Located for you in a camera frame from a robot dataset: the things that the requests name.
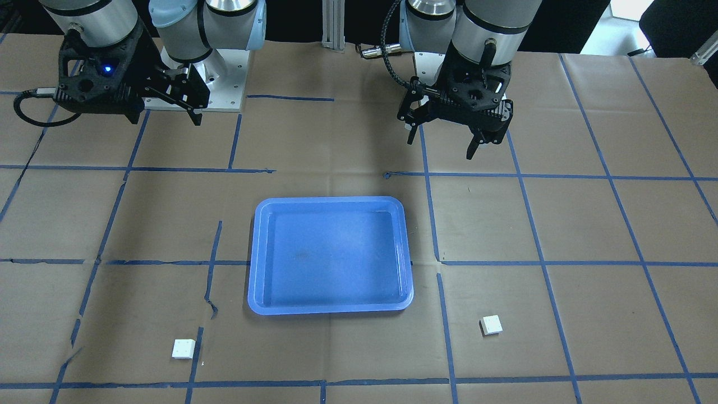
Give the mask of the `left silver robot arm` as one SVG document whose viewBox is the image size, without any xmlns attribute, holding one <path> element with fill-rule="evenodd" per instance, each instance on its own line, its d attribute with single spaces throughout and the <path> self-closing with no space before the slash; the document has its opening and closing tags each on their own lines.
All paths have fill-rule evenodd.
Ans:
<svg viewBox="0 0 718 404">
<path fill-rule="evenodd" d="M 505 92 L 512 60 L 541 6 L 539 1 L 395 1 L 385 22 L 399 13 L 399 43 L 412 53 L 442 54 L 433 79 L 400 77 L 382 51 L 387 70 L 406 93 L 397 119 L 411 145 L 424 123 L 444 120 L 469 128 L 466 158 L 481 145 L 499 145 L 513 118 Z"/>
</svg>

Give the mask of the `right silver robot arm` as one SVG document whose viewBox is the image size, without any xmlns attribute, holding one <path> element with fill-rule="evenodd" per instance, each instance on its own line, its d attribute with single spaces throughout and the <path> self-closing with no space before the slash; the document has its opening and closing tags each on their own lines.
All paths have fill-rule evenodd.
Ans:
<svg viewBox="0 0 718 404">
<path fill-rule="evenodd" d="M 266 38 L 264 1 L 151 1 L 151 23 L 131 1 L 43 1 L 64 32 L 58 80 L 32 97 L 72 113 L 139 121 L 146 110 L 240 112 L 252 51 Z"/>
</svg>

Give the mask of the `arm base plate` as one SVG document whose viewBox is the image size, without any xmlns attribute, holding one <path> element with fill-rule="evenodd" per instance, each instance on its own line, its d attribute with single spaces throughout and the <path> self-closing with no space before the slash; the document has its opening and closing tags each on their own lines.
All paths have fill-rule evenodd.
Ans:
<svg viewBox="0 0 718 404">
<path fill-rule="evenodd" d="M 421 104 L 432 102 L 437 118 L 447 120 L 453 113 L 453 122 L 461 118 L 476 120 L 492 118 L 508 122 L 513 113 L 512 100 L 506 99 L 506 89 L 511 79 L 511 64 L 480 67 L 459 54 L 416 53 L 417 80 L 424 87 Z"/>
<path fill-rule="evenodd" d="M 180 61 L 174 60 L 175 54 L 169 53 L 165 46 L 161 51 L 162 61 L 170 69 L 182 68 Z M 209 99 L 198 103 L 194 113 L 202 112 L 240 112 L 245 95 L 245 84 L 248 76 L 250 51 L 243 49 L 213 49 L 202 61 L 195 62 L 198 76 L 204 80 L 209 89 Z M 150 110 L 187 112 L 181 105 L 163 100 L 157 92 L 142 90 L 145 108 Z"/>
</svg>

